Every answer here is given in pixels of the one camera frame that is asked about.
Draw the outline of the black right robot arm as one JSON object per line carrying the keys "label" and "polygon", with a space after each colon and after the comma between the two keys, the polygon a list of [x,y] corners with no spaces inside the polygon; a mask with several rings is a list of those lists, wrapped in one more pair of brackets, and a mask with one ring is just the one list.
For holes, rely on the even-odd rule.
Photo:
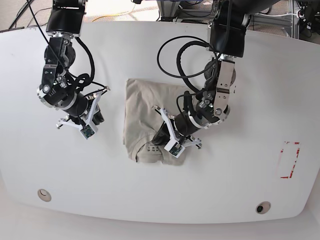
{"label": "black right robot arm", "polygon": [[[54,0],[47,23],[47,47],[44,52],[45,65],[41,84],[37,89],[40,101],[49,108],[61,110],[66,117],[61,118],[56,127],[76,128],[88,139],[98,131],[104,122],[98,105],[101,96],[109,91],[108,86],[96,83],[100,89],[83,94],[84,88],[95,84],[95,63],[88,47],[80,39],[81,26],[86,13],[84,0]],[[76,59],[72,40],[84,49],[89,58],[90,73],[78,76],[69,69]]]}

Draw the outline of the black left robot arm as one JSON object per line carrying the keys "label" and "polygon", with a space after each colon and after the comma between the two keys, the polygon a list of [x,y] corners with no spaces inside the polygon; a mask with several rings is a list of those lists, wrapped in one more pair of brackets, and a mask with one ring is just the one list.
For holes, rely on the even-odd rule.
{"label": "black left robot arm", "polygon": [[[245,35],[250,20],[257,14],[275,4],[274,0],[215,0],[212,4],[214,18],[210,26],[209,41],[193,37],[177,53],[176,66],[179,74],[189,88],[177,99],[183,99],[179,114],[164,121],[152,139],[156,146],[173,143],[172,148],[179,150],[192,134],[223,122],[229,112],[228,100],[230,87],[236,78],[234,58],[244,55]],[[205,83],[198,89],[190,82],[182,68],[181,58],[184,51],[192,46],[207,48],[213,57],[201,73]]]}

